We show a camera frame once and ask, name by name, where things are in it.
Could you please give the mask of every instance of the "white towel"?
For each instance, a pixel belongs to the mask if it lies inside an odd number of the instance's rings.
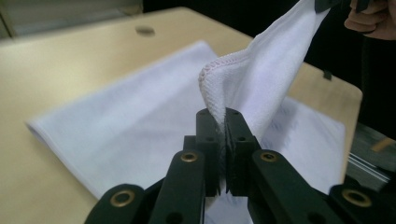
[[[317,14],[315,1],[302,0],[257,35],[247,49],[218,58],[203,69],[201,92],[220,129],[227,106],[242,112],[253,134],[259,141],[263,138],[327,12]]]
[[[197,75],[216,58],[198,42],[28,125],[96,198],[123,183],[148,188],[195,135]]]

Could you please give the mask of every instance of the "wooden table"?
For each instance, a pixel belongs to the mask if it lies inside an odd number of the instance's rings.
[[[155,34],[139,34],[148,26]],[[218,54],[251,38],[186,8],[0,42],[0,222],[82,223],[96,199],[24,122],[204,40]],[[345,164],[361,92],[303,64],[290,96],[346,125]]]

